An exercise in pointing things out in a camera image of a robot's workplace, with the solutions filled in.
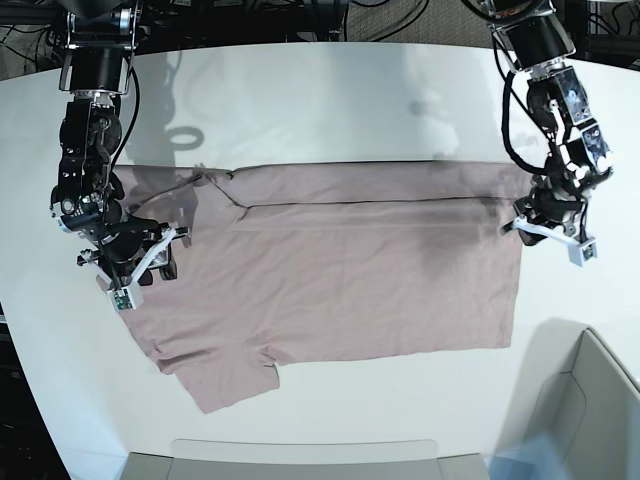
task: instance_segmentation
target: table surface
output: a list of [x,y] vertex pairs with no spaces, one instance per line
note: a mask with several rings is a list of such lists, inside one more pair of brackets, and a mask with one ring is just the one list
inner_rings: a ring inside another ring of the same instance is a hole
[[[203,415],[139,350],[75,257],[86,244],[49,216],[70,96],[58,73],[0,84],[0,300],[42,416],[68,468],[117,478],[127,452],[172,442],[269,444],[433,440],[439,456],[509,449],[538,393],[570,367],[586,325],[636,377],[640,318],[632,250],[640,226],[640,76],[575,63],[617,154],[595,192],[600,259],[584,269],[551,241],[525,249],[510,348],[290,365],[281,387]],[[506,162],[502,81],[488,50],[403,44],[288,44],[136,59],[141,110],[122,163],[238,167],[340,161]],[[517,79],[521,90],[525,79]],[[129,123],[133,96],[123,101]],[[517,106],[513,143],[540,164],[546,144]]]

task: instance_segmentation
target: t-shirt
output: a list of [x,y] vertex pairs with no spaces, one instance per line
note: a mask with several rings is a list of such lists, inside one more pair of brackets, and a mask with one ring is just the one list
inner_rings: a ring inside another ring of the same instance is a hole
[[136,215],[192,229],[178,279],[123,312],[203,412],[278,388],[275,368],[507,347],[529,176],[460,162],[118,167]]

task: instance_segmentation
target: white table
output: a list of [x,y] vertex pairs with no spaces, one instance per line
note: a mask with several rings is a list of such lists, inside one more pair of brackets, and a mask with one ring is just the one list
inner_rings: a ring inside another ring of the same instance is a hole
[[[291,365],[281,387],[203,415],[160,374],[75,266],[85,243],[49,217],[69,95],[58,73],[0,84],[0,300],[42,416],[78,478],[117,478],[127,452],[172,455],[176,439],[269,444],[431,439],[439,456],[492,453],[522,437],[543,382],[568,370],[595,325],[640,377],[640,76],[576,63],[617,153],[589,220],[601,258],[571,265],[551,241],[526,249],[512,346]],[[138,125],[122,163],[238,168],[287,162],[509,161],[502,81],[490,51],[289,44],[140,57]],[[521,88],[524,79],[517,84]],[[133,99],[125,100],[128,125]],[[513,143],[546,145],[512,106]]]

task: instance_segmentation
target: shirt sleeve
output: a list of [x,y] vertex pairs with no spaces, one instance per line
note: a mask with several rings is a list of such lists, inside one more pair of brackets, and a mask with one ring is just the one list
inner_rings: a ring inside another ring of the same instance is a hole
[[175,374],[204,413],[280,386],[273,359],[246,348],[194,359],[179,366]]

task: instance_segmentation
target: clothing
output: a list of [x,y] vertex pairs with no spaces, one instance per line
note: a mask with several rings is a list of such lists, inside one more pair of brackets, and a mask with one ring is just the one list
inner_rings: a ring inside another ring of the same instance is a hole
[[117,174],[137,216],[192,228],[178,279],[154,272],[122,317],[204,412],[278,388],[276,362],[509,345],[521,244],[499,228],[529,180],[512,165]]

